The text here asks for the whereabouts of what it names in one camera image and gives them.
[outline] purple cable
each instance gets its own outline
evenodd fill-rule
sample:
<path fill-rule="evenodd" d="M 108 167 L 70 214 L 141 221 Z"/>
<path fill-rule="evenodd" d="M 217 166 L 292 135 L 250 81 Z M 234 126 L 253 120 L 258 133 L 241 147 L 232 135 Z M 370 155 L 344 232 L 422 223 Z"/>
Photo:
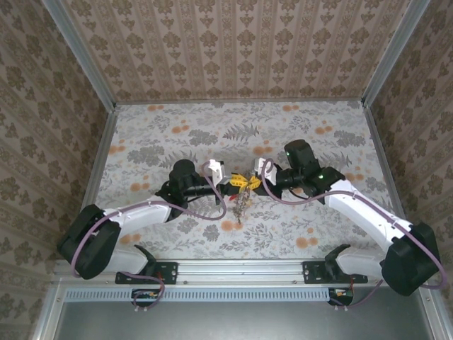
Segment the purple cable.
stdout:
<path fill-rule="evenodd" d="M 339 308 L 354 308 L 354 307 L 359 307 L 362 303 L 364 303 L 365 301 L 367 301 L 377 290 L 377 288 L 379 288 L 381 286 L 381 284 L 384 282 L 384 280 L 380 280 L 376 285 L 375 287 L 372 289 L 371 292 L 368 293 L 367 296 L 365 296 L 363 299 L 361 299 L 361 301 L 353 304 L 353 305 L 349 305 L 349 306 L 344 306 L 343 303 L 341 303 L 340 301 L 336 300 L 336 299 L 333 299 L 331 298 L 331 301 L 334 301 L 334 303 L 336 303 L 337 305 L 339 306 L 336 306 L 336 307 L 339 307 Z"/>
<path fill-rule="evenodd" d="M 336 190 L 336 191 L 329 191 L 327 193 L 322 193 L 320 195 L 310 197 L 308 200 L 303 200 L 303 201 L 297 201 L 297 202 L 289 202 L 287 200 L 281 200 L 277 196 L 275 196 L 272 191 L 270 191 L 268 184 L 266 183 L 265 180 L 265 169 L 266 166 L 270 163 L 270 168 L 268 169 L 268 172 L 272 170 L 274 167 L 274 161 L 271 158 L 268 158 L 264 161 L 263 168 L 261 169 L 261 181 L 263 182 L 264 189 L 268 193 L 268 195 L 276 200 L 279 203 L 282 204 L 288 204 L 288 205 L 300 205 L 300 204 L 307 204 L 310 202 L 313 202 L 314 200 L 318 200 L 319 198 L 326 197 L 326 196 L 331 196 L 331 195 L 347 195 L 347 196 L 352 196 L 356 200 L 361 201 L 362 203 L 368 205 L 371 209 L 373 209 L 376 213 L 381 215 L 388 223 L 391 223 L 396 229 L 398 229 L 400 232 L 405 234 L 417 247 L 422 249 L 422 251 L 430 258 L 432 262 L 436 265 L 436 267 L 439 269 L 440 275 L 441 275 L 441 281 L 437 285 L 421 285 L 422 288 L 427 288 L 427 289 L 443 289 L 447 285 L 447 273 L 445 272 L 444 267 L 442 264 L 439 262 L 439 260 L 434 256 L 434 254 L 426 248 L 420 241 L 418 241 L 410 232 L 408 232 L 406 229 L 404 229 L 402 226 L 400 226 L 399 223 L 396 223 L 396 221 L 389 217 L 384 211 L 382 211 L 379 208 L 376 208 L 374 204 L 369 202 L 366 198 L 363 198 L 362 196 L 355 196 L 354 193 L 351 193 L 349 191 L 342 191 L 342 190 Z"/>
<path fill-rule="evenodd" d="M 121 274 L 129 276 L 130 278 L 139 278 L 139 279 L 143 279 L 143 280 L 156 281 L 159 285 L 161 285 L 161 292 L 160 292 L 159 296 L 155 299 L 155 301 L 153 301 L 152 304 L 150 304 L 147 307 L 147 309 L 151 309 L 152 307 L 155 307 L 159 303 L 161 298 L 164 296 L 165 283 L 160 278 L 153 278 L 152 276 L 145 276 L 145 275 L 135 275 L 135 274 L 128 273 L 126 271 L 121 271 Z M 139 307 L 139 306 L 137 306 L 137 298 L 138 298 L 139 295 L 141 295 L 141 294 L 143 294 L 143 293 L 145 293 L 147 291 L 148 290 L 143 289 L 143 290 L 139 291 L 136 295 L 134 295 L 134 300 L 132 301 L 132 304 L 134 305 L 134 307 Z"/>
<path fill-rule="evenodd" d="M 177 210 L 180 210 L 182 211 L 183 213 L 186 213 L 188 215 L 192 215 L 192 216 L 195 216 L 195 217 L 198 217 L 198 218 L 202 218 L 203 220 L 208 220 L 208 221 L 218 221 L 218 220 L 221 220 L 225 215 L 226 215 L 226 211 L 227 211 L 227 205 L 225 204 L 225 201 L 222 197 L 222 195 L 220 195 L 219 191 L 215 188 L 215 185 L 213 184 L 213 182 L 211 181 L 211 179 L 208 177 L 208 175 L 205 173 L 205 167 L 209 164 L 209 161 L 206 161 L 205 163 L 203 163 L 203 165 L 201 166 L 201 169 L 202 169 L 202 173 L 203 173 L 203 176 L 205 177 L 207 183 L 211 186 L 212 190 L 214 191 L 214 194 L 218 197 L 218 199 L 220 200 L 220 204 L 222 205 L 222 209 L 223 209 L 223 213 L 220 214 L 220 216 L 217 216 L 217 217 L 208 217 L 208 216 L 203 216 L 203 215 L 200 215 L 200 214 L 197 214 L 196 212 L 193 212 L 193 211 L 190 211 L 190 210 L 187 210 L 187 209 L 184 209 L 178 205 L 175 205 L 175 204 L 171 204 L 171 203 L 168 203 L 164 200 L 147 200 L 147 201 L 144 201 L 144 202 L 140 202 L 140 203 L 136 203 L 136 204 L 132 204 L 132 205 L 129 205 L 121 210 L 118 210 L 118 211 L 115 211 L 115 212 L 112 212 L 104 217 L 102 217 L 99 221 L 97 221 L 91 228 L 90 230 L 85 234 L 84 238 L 80 241 L 79 243 L 79 246 L 77 247 L 76 251 L 74 252 L 74 255 L 72 256 L 72 260 L 71 260 L 71 271 L 72 271 L 72 275 L 76 278 L 79 278 L 80 275 L 77 273 L 76 271 L 76 263 L 77 263 L 77 259 L 79 258 L 80 256 L 80 253 L 81 253 L 81 250 L 83 249 L 85 243 L 88 241 L 89 237 L 106 221 L 108 220 L 109 218 L 112 218 L 112 217 L 115 217 L 119 214 L 122 214 L 122 213 L 126 213 L 128 211 L 131 211 L 131 210 L 134 210 L 134 209 L 137 209 L 137 208 L 142 208 L 142 207 L 146 207 L 146 206 L 149 206 L 149 205 L 167 205 L 168 207 L 170 208 L 174 208 L 174 209 L 177 209 Z"/>

